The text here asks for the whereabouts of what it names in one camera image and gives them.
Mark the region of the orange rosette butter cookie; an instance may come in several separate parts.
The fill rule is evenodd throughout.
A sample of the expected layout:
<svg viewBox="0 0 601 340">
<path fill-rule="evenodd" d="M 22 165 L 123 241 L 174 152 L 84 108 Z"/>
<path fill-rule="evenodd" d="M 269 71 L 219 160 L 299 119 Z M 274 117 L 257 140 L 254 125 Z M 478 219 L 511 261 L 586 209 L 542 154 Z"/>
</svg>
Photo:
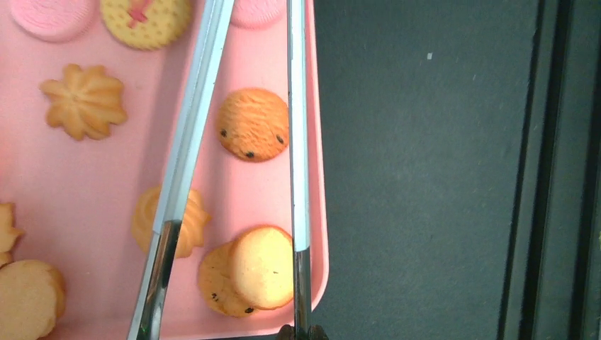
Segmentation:
<svg viewBox="0 0 601 340">
<path fill-rule="evenodd" d="M 128 114 L 123 107 L 124 84 L 109 76 L 102 65 L 63 67 L 62 79 L 48 79 L 39 85 L 49 99 L 46 123 L 62 128 L 71 138 L 102 140 L 111 135 L 112 125 L 123 124 Z"/>
</svg>

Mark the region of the metal serving tongs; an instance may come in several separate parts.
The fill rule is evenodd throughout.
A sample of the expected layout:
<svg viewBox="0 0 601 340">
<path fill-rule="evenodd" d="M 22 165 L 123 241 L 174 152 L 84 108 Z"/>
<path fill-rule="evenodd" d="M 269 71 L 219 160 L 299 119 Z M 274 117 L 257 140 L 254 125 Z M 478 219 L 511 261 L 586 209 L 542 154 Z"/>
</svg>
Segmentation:
<svg viewBox="0 0 601 340">
<path fill-rule="evenodd" d="M 223 55 L 233 3 L 207 1 L 159 196 L 129 339 L 158 339 L 179 230 Z M 295 337 L 310 336 L 310 190 L 305 2 L 287 3 L 288 116 Z"/>
</svg>

